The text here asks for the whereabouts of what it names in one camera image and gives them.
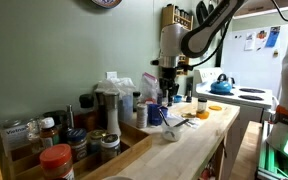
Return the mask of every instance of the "wooden countertop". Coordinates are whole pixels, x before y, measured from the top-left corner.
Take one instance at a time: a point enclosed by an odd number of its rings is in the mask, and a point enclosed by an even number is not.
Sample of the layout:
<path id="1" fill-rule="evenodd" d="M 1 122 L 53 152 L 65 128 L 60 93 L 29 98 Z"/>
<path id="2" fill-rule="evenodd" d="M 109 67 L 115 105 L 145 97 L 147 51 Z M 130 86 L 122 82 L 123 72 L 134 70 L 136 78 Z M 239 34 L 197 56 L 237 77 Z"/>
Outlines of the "wooden countertop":
<path id="1" fill-rule="evenodd" d="M 132 179 L 197 179 L 235 121 L 240 107 L 213 101 L 207 107 L 221 106 L 221 111 L 210 112 L 208 119 L 200 121 L 197 128 L 184 125 L 183 135 L 177 142 L 163 139 L 161 127 L 142 129 L 153 137 L 152 147 L 140 158 L 123 169 L 117 176 Z M 192 103 L 174 103 L 169 113 L 195 114 L 197 98 Z"/>

